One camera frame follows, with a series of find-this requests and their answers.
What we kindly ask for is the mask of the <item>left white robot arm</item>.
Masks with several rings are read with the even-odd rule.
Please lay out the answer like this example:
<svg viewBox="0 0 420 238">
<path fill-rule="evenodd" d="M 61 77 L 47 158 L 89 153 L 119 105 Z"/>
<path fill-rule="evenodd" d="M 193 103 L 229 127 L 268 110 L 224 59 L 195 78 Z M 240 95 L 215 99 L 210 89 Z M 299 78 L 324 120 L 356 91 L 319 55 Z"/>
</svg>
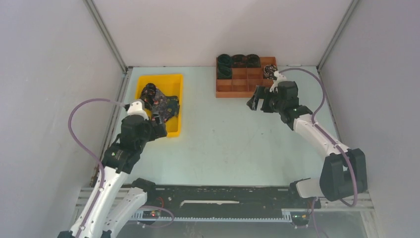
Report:
<svg viewBox="0 0 420 238">
<path fill-rule="evenodd" d="M 112 204 L 124 181 L 148 142 L 166 137 L 166 126 L 147 115 L 126 116 L 120 133 L 106 149 L 100 174 L 79 218 L 60 238 L 115 238 L 129 218 L 141 206 L 152 206 L 157 199 L 155 183 L 139 178 L 115 208 Z"/>
</svg>

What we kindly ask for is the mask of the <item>dark floral red-dotted tie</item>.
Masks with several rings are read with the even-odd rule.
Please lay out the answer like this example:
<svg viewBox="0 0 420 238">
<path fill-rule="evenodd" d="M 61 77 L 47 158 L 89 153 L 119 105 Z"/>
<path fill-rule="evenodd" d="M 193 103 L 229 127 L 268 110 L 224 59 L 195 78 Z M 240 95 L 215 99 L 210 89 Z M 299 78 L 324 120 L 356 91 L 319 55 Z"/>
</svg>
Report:
<svg viewBox="0 0 420 238">
<path fill-rule="evenodd" d="M 166 96 L 152 83 L 148 83 L 143 88 L 140 99 L 144 101 L 145 108 L 151 111 L 151 119 L 155 124 L 164 124 L 179 115 L 178 97 Z"/>
</svg>

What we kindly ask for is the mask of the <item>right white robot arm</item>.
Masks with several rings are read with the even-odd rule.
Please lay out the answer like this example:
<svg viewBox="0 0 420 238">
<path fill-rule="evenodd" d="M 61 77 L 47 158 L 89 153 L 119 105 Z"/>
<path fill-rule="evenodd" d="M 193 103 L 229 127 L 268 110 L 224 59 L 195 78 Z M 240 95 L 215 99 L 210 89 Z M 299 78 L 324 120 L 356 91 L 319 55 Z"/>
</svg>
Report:
<svg viewBox="0 0 420 238">
<path fill-rule="evenodd" d="M 301 207 L 312 197 L 336 201 L 368 190 L 364 152 L 344 145 L 318 123 L 314 113 L 300 104 L 296 82 L 281 81 L 274 88 L 257 86 L 247 106 L 255 111 L 260 100 L 263 112 L 278 113 L 281 121 L 311 144 L 323 159 L 319 178 L 291 183 L 288 201 L 292 206 Z"/>
</svg>

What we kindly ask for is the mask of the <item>white-patterned tie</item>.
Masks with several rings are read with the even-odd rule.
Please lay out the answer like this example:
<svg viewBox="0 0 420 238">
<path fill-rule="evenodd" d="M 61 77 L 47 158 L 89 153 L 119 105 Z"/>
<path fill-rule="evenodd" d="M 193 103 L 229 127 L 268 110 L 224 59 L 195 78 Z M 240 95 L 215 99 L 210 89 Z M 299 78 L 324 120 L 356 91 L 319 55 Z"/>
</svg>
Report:
<svg viewBox="0 0 420 238">
<path fill-rule="evenodd" d="M 263 78 L 264 79 L 270 79 L 275 80 L 276 76 L 274 76 L 274 73 L 278 71 L 278 68 L 274 64 L 267 64 L 263 68 Z"/>
</svg>

